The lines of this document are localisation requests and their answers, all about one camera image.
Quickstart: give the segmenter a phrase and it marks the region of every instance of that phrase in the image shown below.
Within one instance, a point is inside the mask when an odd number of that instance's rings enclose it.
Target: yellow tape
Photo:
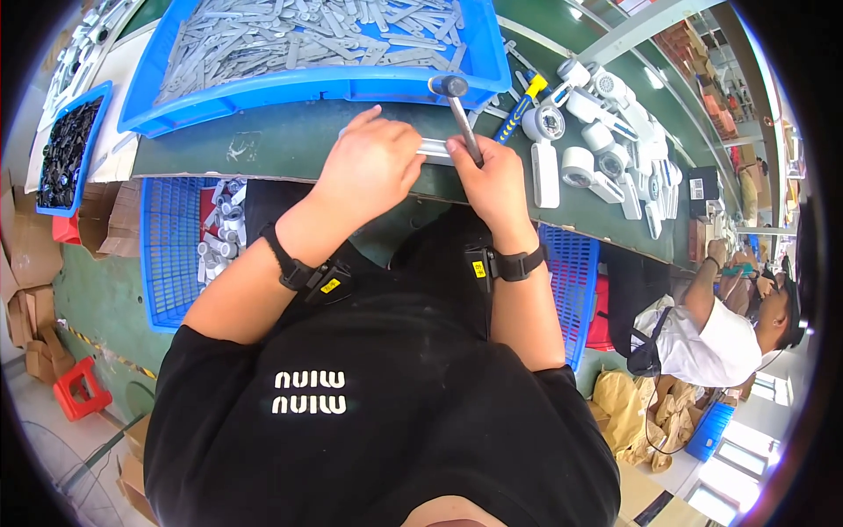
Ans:
[[[478,278],[485,278],[486,277],[486,268],[483,266],[482,261],[472,261],[471,265],[475,268],[475,275]]]
[[[324,286],[319,288],[319,290],[322,293],[328,294],[331,291],[333,291],[334,289],[336,289],[336,286],[338,286],[338,285],[340,285],[340,281],[337,280],[336,278],[331,278],[330,282],[326,283]]]

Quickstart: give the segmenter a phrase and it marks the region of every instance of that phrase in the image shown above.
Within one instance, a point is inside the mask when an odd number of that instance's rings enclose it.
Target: black wristband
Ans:
[[[316,270],[287,254],[278,241],[274,222],[264,225],[260,230],[260,235],[269,243],[272,252],[275,254],[275,259],[278,260],[278,265],[281,267],[281,278],[278,280],[281,285],[293,291],[301,291],[306,288]]]
[[[723,271],[723,268],[720,267],[720,262],[715,260],[713,256],[706,256],[706,260],[711,260],[711,261],[714,262],[714,265],[717,266],[717,272]]]
[[[526,280],[530,272],[548,258],[547,246],[544,244],[539,244],[539,248],[529,255],[525,252],[517,255],[502,255],[497,251],[494,251],[494,255],[496,272],[492,275],[503,278],[507,282]]]

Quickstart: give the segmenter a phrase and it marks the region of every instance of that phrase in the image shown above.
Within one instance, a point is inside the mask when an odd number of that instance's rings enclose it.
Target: blue basket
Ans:
[[[141,191],[141,280],[149,327],[175,333],[199,296],[201,189],[217,178],[146,178]]]
[[[246,108],[299,100],[448,104],[444,97],[432,94],[427,87],[430,77],[441,72],[417,67],[337,66],[259,75],[153,105],[164,81],[179,24],[191,16],[197,4],[198,0],[173,0],[158,22],[126,93],[117,123],[118,132],[131,130],[146,137],[156,137],[230,116]],[[494,94],[507,91],[512,86],[512,78],[491,0],[462,0],[460,6],[465,29],[460,30],[459,35],[468,45],[460,69],[470,86],[461,101],[464,107],[473,110]],[[361,29],[364,35],[382,40],[376,24],[361,24]],[[390,32],[405,33],[394,26],[390,26]],[[427,30],[425,34],[432,37]],[[409,48],[391,46],[389,51],[404,49]],[[441,54],[450,58],[455,50],[454,46],[448,46]]]
[[[35,206],[35,211],[39,214],[49,214],[51,216],[59,216],[61,218],[70,218],[76,213],[79,208],[79,203],[82,202],[82,194],[85,187],[85,180],[88,179],[88,167],[90,166],[91,155],[94,153],[94,145],[97,142],[97,135],[99,134],[99,127],[103,124],[105,118],[105,111],[108,110],[108,105],[111,102],[111,81],[105,81],[96,88],[92,88],[79,95],[76,99],[68,103],[64,108],[56,113],[56,121],[66,116],[79,106],[94,102],[99,97],[103,98],[102,103],[97,109],[97,116],[94,118],[94,124],[88,132],[88,139],[85,140],[85,149],[82,151],[82,163],[79,164],[79,176],[76,180],[76,191],[73,194],[73,203],[70,207],[38,207]],[[41,176],[44,175],[44,167],[41,165]],[[41,188],[40,179],[38,180],[38,188]]]
[[[544,224],[539,226],[539,237],[550,252],[550,288],[565,336],[565,359],[577,372],[591,324],[600,242]]]
[[[708,461],[717,450],[723,431],[726,430],[729,422],[732,421],[734,406],[716,402],[708,407],[706,413],[700,418],[694,435],[685,445],[685,452],[693,455],[700,461]]]

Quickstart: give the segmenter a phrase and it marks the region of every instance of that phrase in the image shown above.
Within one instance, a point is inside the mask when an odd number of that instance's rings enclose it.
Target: hand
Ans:
[[[769,278],[758,277],[755,280],[755,286],[758,288],[758,294],[761,298],[767,298],[767,295],[773,291],[773,281]]]
[[[721,269],[726,262],[726,240],[713,239],[708,242],[708,255],[717,262]]]
[[[306,200],[316,201],[350,236],[401,203],[418,179],[422,136],[405,122],[378,119],[380,105],[357,115],[328,154]]]
[[[529,221],[521,158],[488,137],[476,137],[483,154],[482,169],[477,168],[462,136],[453,136],[445,143],[465,195],[491,230],[495,249],[504,255],[532,253],[539,246],[539,238]]]

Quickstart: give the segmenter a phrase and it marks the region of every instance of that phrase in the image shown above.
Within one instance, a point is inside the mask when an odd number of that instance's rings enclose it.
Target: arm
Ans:
[[[718,267],[722,266],[722,262],[726,259],[726,244],[723,240],[710,241],[708,255],[717,263],[704,260],[685,294],[685,307],[688,308],[699,332],[706,328],[711,310],[714,309],[714,278],[717,277]]]
[[[539,247],[539,236],[529,221],[521,158],[487,137],[478,136],[477,143],[483,169],[471,159],[462,137],[446,143],[465,195],[491,230],[495,250],[503,255],[530,254]],[[565,341],[545,263],[526,280],[495,280],[491,340],[510,346],[530,371],[565,364]]]
[[[278,241],[290,257],[321,265],[355,230],[407,197],[425,160],[416,155],[422,136],[378,115],[376,105],[349,123],[314,189],[278,219]],[[258,239],[199,295],[183,323],[214,339],[258,342],[296,294],[280,277],[269,244]]]

